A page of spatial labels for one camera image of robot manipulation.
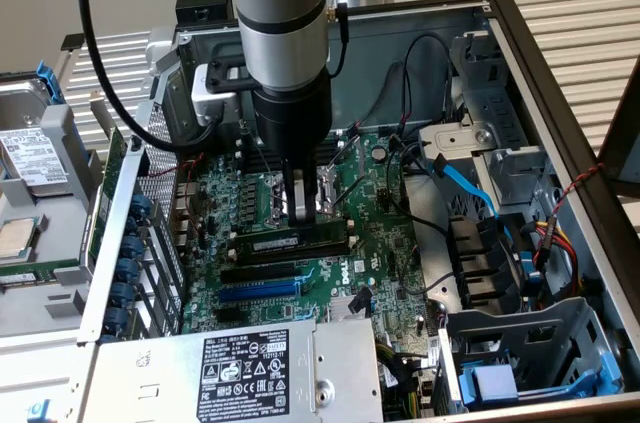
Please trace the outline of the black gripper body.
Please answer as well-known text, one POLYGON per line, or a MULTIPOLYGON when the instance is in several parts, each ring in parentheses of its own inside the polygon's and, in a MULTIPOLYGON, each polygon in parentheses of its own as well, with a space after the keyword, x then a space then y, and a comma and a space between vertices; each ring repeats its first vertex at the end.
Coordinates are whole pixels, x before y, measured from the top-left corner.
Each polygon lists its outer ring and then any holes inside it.
POLYGON ((293 168, 310 166, 316 147, 332 125, 331 78, 323 68, 310 83, 292 91, 252 92, 258 134, 293 168))

